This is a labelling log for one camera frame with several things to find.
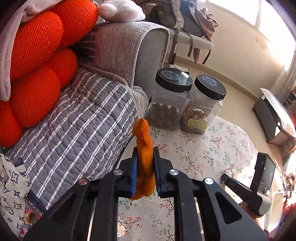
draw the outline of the silver screw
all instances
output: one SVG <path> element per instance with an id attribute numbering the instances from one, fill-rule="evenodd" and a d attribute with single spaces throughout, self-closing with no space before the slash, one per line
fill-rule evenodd
<path id="1" fill-rule="evenodd" d="M 122 174 L 122 170 L 120 170 L 120 169 L 116 169 L 116 170 L 114 170 L 113 174 L 114 174 L 115 176 L 120 176 L 120 175 Z"/>
<path id="2" fill-rule="evenodd" d="M 212 185 L 212 184 L 214 183 L 214 180 L 211 179 L 211 178 L 209 178 L 209 177 L 207 177 L 207 178 L 205 179 L 205 183 L 208 184 L 208 185 Z"/>
<path id="3" fill-rule="evenodd" d="M 85 185 L 85 184 L 87 184 L 87 182 L 88 182 L 88 180 L 87 180 L 86 178 L 81 178 L 81 179 L 79 179 L 79 181 L 78 181 L 78 183 L 79 183 L 80 185 Z"/>
<path id="4" fill-rule="evenodd" d="M 176 170 L 176 169 L 171 169 L 171 170 L 169 171 L 169 173 L 170 173 L 171 175 L 173 175 L 173 176 L 176 176 L 176 175 L 179 174 L 178 170 Z"/>

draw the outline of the black electronic device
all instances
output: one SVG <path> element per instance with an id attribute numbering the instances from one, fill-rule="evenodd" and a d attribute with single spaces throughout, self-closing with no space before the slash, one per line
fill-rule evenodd
<path id="1" fill-rule="evenodd" d="M 258 152 L 255 173 L 250 188 L 227 174 L 222 174 L 221 181 L 229 187 L 257 214 L 264 215 L 272 201 L 268 194 L 274 177 L 275 164 L 266 153 Z"/>
<path id="2" fill-rule="evenodd" d="M 160 158 L 157 147 L 153 156 L 157 193 L 160 198 L 174 199 L 175 241 L 202 240 L 195 197 L 205 241 L 268 240 L 265 232 L 212 178 L 189 178 L 174 169 L 171 161 Z M 102 179 L 80 179 L 29 229 L 23 241 L 39 241 L 40 237 L 42 241 L 117 241 L 118 198 L 134 195 L 136 177 L 134 148 L 131 158 L 122 160 L 119 169 Z"/>

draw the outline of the tablecloth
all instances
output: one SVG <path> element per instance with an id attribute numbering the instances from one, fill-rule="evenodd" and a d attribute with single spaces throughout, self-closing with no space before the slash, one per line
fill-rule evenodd
<path id="1" fill-rule="evenodd" d="M 153 146 L 158 146 L 160 156 L 170 160 L 175 169 L 185 172 L 190 178 L 202 180 L 211 177 L 220 183 L 221 175 L 228 173 L 250 186 L 258 152 L 246 132 L 238 126 L 216 116 L 202 135 L 179 129 L 149 128 Z M 135 138 L 128 144 L 121 160 L 131 157 L 134 146 Z M 225 191 L 236 202 L 241 202 L 230 189 L 226 187 Z M 160 199 L 156 191 L 149 197 L 135 201 L 119 198 L 118 240 L 173 241 L 173 198 Z"/>

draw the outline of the device screen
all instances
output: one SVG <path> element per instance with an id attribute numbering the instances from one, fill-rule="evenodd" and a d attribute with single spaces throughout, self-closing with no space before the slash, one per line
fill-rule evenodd
<path id="1" fill-rule="evenodd" d="M 272 180 L 274 178 L 274 170 L 274 162 L 269 157 L 267 157 L 261 182 L 269 188 L 271 187 Z"/>

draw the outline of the chair seat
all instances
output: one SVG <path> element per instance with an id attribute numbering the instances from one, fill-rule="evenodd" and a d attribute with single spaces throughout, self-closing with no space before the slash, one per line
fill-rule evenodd
<path id="1" fill-rule="evenodd" d="M 175 30 L 168 28 L 170 31 L 170 39 L 172 39 L 174 37 L 175 34 Z M 193 46 L 195 48 L 199 48 L 199 49 L 207 49 L 207 50 L 212 50 L 214 48 L 214 45 L 211 41 L 192 35 L 193 38 Z M 178 37 L 178 42 L 179 43 L 184 43 L 184 44 L 190 44 L 190 38 L 188 36 L 187 33 L 185 32 L 179 32 L 179 37 Z"/>

